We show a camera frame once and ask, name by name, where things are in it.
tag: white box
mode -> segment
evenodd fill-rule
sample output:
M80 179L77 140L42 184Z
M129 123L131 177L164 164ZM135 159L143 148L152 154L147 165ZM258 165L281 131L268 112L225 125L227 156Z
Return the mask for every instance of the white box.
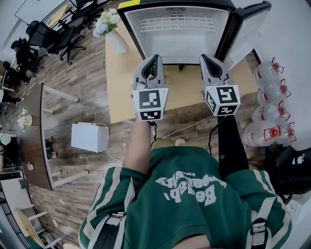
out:
M105 126L95 126L91 123L72 124L71 146L94 152L106 151L108 135Z

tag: shelf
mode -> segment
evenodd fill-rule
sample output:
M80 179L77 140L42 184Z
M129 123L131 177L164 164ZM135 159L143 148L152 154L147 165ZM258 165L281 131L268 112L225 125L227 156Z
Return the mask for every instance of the shelf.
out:
M160 30L195 29L217 33L213 19L203 15L178 14L141 20L140 33Z

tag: green t-shirt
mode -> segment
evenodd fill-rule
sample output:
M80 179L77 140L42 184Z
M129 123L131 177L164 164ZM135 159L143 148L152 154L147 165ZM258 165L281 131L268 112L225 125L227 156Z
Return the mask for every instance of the green t-shirt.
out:
M170 249L196 234L205 234L212 248L243 249L262 202L274 196L265 171L242 170L221 180L218 162L206 150L159 148L152 151L147 177L121 167L105 172L81 225L79 244L88 248L98 224L126 210L123 249ZM271 248L279 249L292 227L279 196L267 226Z

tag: wooden floor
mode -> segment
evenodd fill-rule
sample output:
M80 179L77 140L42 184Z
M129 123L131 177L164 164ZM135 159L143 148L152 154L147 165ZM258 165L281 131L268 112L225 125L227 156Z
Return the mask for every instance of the wooden floor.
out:
M83 177L71 183L57 187L54 191L43 190L50 211L58 223L54 226L50 213L40 218L43 226L54 236L61 237L62 243L78 244L78 230L86 216L95 191L98 187L104 170L121 166L120 161L111 159L103 153L92 153L71 147L71 125L78 122L105 123L110 128L110 153L115 157L123 157L123 143L128 143L132 125L119 123L110 125L108 96L106 88L105 69L105 38L95 38L89 29L82 30L86 35L79 45L86 46L86 50L72 52L72 65L60 61L59 57L50 54L43 59L43 70L39 70L37 78L32 78L30 85L23 85L15 95L23 97L38 83L54 89L67 92L79 97L78 103L71 103L61 99L52 99L46 96L46 108L55 110L54 114L45 114L47 127L46 136L53 136L54 150L58 158L51 160L51 171L61 170L63 175L72 175L74 172L89 170L88 177ZM242 97L242 104L236 114L236 120L242 134L245 126L250 122L250 115L257 107L256 95ZM0 117L3 129L17 127L18 110L10 105L7 114ZM164 137L176 130L192 125L211 115L206 104L200 104L165 113L164 120L158 122L158 137ZM179 131L168 137L172 141L183 137L197 139L208 148L208 138L217 119L212 117L188 129ZM212 154L218 157L217 130L212 136ZM263 150L246 148L250 161L260 163L263 159ZM30 186L32 201L38 212L48 211L42 189Z

